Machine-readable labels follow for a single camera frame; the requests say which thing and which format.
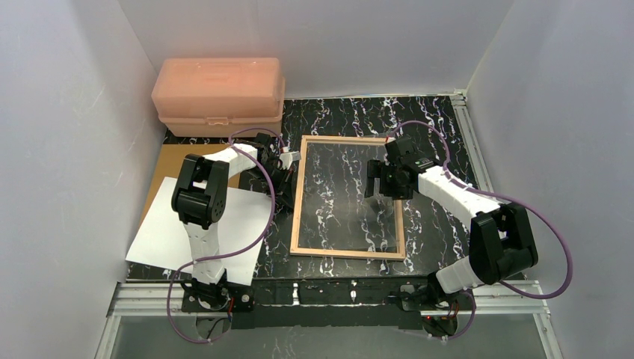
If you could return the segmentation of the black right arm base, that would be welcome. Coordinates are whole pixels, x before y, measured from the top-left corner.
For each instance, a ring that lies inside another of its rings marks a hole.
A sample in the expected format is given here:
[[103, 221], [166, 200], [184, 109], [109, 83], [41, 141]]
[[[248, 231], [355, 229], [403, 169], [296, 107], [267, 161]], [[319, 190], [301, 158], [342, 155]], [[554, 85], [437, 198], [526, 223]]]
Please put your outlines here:
[[405, 284], [396, 292], [397, 302], [405, 311], [472, 310], [474, 303], [464, 292], [446, 294], [439, 286], [429, 284]]

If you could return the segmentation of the white-backed printed photo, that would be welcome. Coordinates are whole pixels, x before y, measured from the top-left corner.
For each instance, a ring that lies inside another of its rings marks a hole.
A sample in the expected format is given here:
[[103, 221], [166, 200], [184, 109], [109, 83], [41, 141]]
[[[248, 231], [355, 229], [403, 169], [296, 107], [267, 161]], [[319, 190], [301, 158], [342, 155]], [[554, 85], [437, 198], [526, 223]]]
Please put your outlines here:
[[183, 224], [171, 208], [176, 179], [165, 177], [126, 255], [133, 263], [176, 270], [203, 258], [186, 271], [199, 282], [249, 286], [261, 243], [257, 241], [271, 213], [271, 199], [262, 193], [228, 188], [219, 222], [204, 230]]

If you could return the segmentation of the aluminium front rail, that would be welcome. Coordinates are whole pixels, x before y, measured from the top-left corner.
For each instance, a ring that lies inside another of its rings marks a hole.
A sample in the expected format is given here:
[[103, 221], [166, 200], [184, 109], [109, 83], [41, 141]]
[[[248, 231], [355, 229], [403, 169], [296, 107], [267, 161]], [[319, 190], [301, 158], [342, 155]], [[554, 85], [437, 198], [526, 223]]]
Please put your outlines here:
[[[265, 308], [366, 308], [387, 306], [392, 291], [413, 292], [414, 279], [396, 281], [398, 278], [359, 278], [325, 280], [256, 280], [252, 290], [235, 288], [233, 293], [221, 290], [220, 304], [207, 309], [193, 295], [185, 294], [180, 284], [174, 285], [171, 294], [169, 283], [123, 283], [115, 289], [108, 309], [109, 315], [163, 316], [222, 316], [230, 308], [231, 313], [249, 313]], [[477, 314], [550, 314], [546, 300], [528, 298], [511, 291], [502, 284], [480, 286], [473, 289]]]

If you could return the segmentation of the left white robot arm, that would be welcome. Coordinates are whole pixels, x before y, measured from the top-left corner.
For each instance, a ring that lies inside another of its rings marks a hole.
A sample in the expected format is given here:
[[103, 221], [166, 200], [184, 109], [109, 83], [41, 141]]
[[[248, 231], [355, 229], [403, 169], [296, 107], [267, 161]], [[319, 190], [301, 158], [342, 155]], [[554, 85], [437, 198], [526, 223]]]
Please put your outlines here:
[[229, 283], [249, 286], [262, 241], [274, 214], [262, 232], [249, 244], [240, 243], [238, 234], [221, 238], [219, 222], [227, 207], [228, 181], [254, 170], [268, 188], [271, 209], [281, 204], [292, 209], [295, 204], [298, 151], [286, 146], [273, 132], [258, 133], [252, 141], [231, 141], [228, 148], [204, 156], [188, 154], [179, 172], [171, 207], [188, 235], [191, 261], [186, 267], [199, 283]]

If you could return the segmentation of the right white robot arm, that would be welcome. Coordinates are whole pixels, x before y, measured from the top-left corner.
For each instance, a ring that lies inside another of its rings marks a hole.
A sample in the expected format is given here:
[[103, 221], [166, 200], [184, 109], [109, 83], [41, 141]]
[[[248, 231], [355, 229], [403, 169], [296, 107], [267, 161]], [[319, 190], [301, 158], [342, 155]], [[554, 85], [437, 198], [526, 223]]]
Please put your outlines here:
[[367, 162], [364, 196], [410, 200], [420, 194], [440, 204], [470, 235], [466, 257], [427, 276], [427, 299], [441, 301], [463, 289], [495, 284], [538, 263], [524, 206], [473, 192], [407, 137], [389, 140], [385, 149], [384, 159]]

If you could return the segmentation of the aluminium rail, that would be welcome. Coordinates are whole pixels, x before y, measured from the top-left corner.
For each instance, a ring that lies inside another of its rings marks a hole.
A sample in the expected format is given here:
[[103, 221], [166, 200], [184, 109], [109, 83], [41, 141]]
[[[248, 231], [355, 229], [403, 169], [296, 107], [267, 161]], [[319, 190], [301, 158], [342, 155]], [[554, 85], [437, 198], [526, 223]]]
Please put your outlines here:
[[[414, 279], [396, 281], [398, 278], [359, 278], [325, 280], [256, 280], [252, 290], [235, 288], [233, 293], [221, 290], [220, 304], [207, 309], [193, 295], [185, 294], [180, 284], [174, 285], [171, 294], [169, 283], [123, 283], [115, 289], [108, 309], [109, 315], [163, 316], [222, 316], [230, 308], [231, 313], [249, 313], [265, 308], [366, 308], [387, 306], [392, 291], [413, 292]], [[502, 284], [480, 286], [473, 289], [477, 314], [550, 314], [546, 300], [528, 298], [511, 291]]]
[[467, 94], [465, 89], [456, 89], [449, 95], [462, 138], [467, 148], [467, 153], [472, 163], [475, 180], [480, 189], [493, 191], [493, 186], [487, 170], [484, 157], [481, 153], [472, 118], [467, 107]]

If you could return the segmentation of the brown cardboard backing board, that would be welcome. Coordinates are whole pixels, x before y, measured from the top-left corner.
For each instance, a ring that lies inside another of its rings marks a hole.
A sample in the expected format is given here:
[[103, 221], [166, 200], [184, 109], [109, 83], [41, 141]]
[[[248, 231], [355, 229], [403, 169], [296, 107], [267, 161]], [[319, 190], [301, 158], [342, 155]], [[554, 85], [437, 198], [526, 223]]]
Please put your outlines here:
[[139, 224], [142, 224], [165, 177], [177, 178], [188, 154], [206, 155], [228, 148], [226, 144], [163, 144], [147, 193]]

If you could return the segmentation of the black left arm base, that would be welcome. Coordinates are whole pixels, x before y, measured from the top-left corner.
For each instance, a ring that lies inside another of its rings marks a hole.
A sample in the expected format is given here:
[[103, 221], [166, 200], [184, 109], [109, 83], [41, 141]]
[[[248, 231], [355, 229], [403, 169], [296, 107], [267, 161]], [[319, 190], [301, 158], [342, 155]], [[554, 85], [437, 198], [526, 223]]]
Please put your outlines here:
[[184, 280], [182, 312], [242, 313], [250, 312], [255, 305], [253, 288], [221, 280], [217, 284], [205, 284], [198, 280]]

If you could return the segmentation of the pink plastic storage box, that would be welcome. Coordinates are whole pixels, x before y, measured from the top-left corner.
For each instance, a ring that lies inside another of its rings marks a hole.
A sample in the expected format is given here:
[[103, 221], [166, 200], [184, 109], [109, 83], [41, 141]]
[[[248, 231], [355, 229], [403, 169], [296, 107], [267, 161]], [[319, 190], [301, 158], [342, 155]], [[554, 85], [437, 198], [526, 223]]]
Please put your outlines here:
[[169, 58], [151, 98], [176, 137], [280, 134], [286, 80], [276, 58]]

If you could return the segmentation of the aluminium right side rail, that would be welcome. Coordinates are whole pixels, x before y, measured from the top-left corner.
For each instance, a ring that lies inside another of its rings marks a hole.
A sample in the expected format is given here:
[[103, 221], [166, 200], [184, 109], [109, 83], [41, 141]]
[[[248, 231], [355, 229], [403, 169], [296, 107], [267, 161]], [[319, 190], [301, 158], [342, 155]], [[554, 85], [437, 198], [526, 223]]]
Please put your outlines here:
[[487, 170], [484, 157], [481, 153], [472, 118], [467, 107], [467, 94], [465, 89], [456, 89], [449, 95], [462, 138], [467, 148], [467, 153], [472, 163], [475, 180], [480, 189], [493, 191], [493, 186]]

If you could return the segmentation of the light wooden picture frame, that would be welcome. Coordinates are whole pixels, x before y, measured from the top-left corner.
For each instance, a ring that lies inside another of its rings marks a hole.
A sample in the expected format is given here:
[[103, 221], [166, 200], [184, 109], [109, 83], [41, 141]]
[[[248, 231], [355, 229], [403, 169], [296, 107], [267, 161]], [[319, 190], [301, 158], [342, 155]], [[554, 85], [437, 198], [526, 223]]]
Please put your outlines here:
[[405, 259], [402, 202], [364, 196], [367, 162], [384, 153], [383, 138], [303, 136], [292, 255]]

